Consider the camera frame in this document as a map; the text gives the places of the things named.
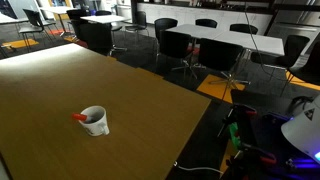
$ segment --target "electronic device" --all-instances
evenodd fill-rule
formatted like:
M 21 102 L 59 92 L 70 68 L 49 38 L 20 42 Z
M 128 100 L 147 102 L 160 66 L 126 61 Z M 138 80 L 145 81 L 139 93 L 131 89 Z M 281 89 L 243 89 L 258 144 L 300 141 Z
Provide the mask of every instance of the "electronic device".
M 284 137 L 320 164 L 320 95 L 281 126 Z

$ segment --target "white wall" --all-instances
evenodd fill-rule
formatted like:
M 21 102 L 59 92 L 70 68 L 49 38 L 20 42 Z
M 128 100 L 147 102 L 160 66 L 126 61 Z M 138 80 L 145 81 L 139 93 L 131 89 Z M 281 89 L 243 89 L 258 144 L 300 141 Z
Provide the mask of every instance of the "white wall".
M 17 18 L 25 18 L 26 14 L 22 9 L 30 9 L 34 11 L 39 11 L 35 0 L 8 0 L 10 5 L 16 14 Z

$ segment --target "dark floor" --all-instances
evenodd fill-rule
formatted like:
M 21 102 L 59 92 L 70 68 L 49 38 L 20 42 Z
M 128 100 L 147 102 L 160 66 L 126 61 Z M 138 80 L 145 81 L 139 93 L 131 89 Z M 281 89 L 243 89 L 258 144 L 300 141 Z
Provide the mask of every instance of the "dark floor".
M 8 42 L 21 40 L 22 37 L 17 35 L 16 31 L 12 31 L 14 25 L 2 25 L 0 29 L 0 42 Z M 135 44 L 134 35 L 128 35 L 126 42 L 124 43 L 123 32 L 115 33 L 116 45 L 119 47 L 127 47 L 126 52 L 115 52 L 114 57 L 118 61 L 130 65 L 132 67 L 140 67 L 149 71 L 155 70 L 155 54 L 153 49 L 153 38 L 146 36 L 140 36 L 139 42 Z M 36 40 L 40 42 L 39 45 L 32 46 L 32 51 L 38 51 L 45 48 L 55 47 L 70 42 L 63 40 L 59 36 L 53 38 L 53 43 L 50 43 L 47 39 L 46 46 L 44 46 L 44 39 L 40 35 L 36 36 Z M 10 57 L 27 53 L 26 48 L 19 48 L 17 51 L 8 51 Z M 187 88 L 191 91 L 195 91 L 200 83 L 209 73 L 216 73 L 209 69 L 196 70 L 198 79 L 187 78 L 184 80 L 182 71 L 170 71 L 170 68 L 179 66 L 179 61 L 168 58 L 161 58 L 159 61 L 156 72 L 164 77 L 165 80 Z M 241 69 L 238 74 L 238 79 L 249 80 L 251 85 L 246 86 L 245 91 L 259 92 L 262 94 L 279 96 L 281 88 L 285 83 L 285 73 L 283 70 L 276 70 L 274 76 L 269 81 L 269 75 L 264 72 L 260 65 L 248 62 L 244 68 Z M 304 88 L 289 84 L 286 88 L 284 97 L 292 98 L 298 95 L 316 96 L 319 92 L 316 90 Z M 212 99 L 210 106 L 206 113 L 202 117 L 198 127 L 190 138 L 189 142 L 185 146 L 184 150 L 180 154 L 177 161 L 184 167 L 201 167 L 208 166 L 219 169 L 222 157 L 226 148 L 227 134 L 221 139 L 217 139 L 216 135 L 220 127 L 222 126 L 222 118 L 228 113 L 230 104 L 220 103 L 219 99 L 209 97 Z M 183 171 L 177 168 L 173 168 L 168 175 L 167 179 L 197 179 L 197 180 L 214 180 L 218 179 L 219 174 L 213 171 L 201 170 L 201 171 Z

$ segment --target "blue light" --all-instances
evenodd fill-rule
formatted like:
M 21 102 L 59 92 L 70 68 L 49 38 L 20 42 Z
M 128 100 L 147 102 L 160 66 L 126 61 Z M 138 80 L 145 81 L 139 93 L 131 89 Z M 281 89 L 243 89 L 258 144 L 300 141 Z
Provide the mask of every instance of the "blue light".
M 316 159 L 317 159 L 318 161 L 320 161 L 320 152 L 318 152 L 316 155 L 314 155 L 314 157 L 316 157 Z

